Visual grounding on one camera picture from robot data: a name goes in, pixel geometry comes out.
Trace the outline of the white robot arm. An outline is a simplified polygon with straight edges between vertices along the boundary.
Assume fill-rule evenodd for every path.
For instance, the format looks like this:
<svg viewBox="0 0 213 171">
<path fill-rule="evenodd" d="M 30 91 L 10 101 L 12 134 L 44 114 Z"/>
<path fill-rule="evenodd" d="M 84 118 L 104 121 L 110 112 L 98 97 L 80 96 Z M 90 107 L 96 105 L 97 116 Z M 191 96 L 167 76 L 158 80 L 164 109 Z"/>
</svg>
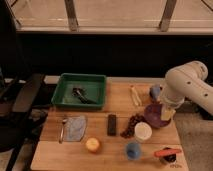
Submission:
<svg viewBox="0 0 213 171">
<path fill-rule="evenodd" d="M 161 119 L 170 120 L 186 98 L 213 116 L 213 87 L 205 82 L 207 76 L 208 69 L 200 61 L 191 61 L 168 70 L 159 96 Z"/>
</svg>

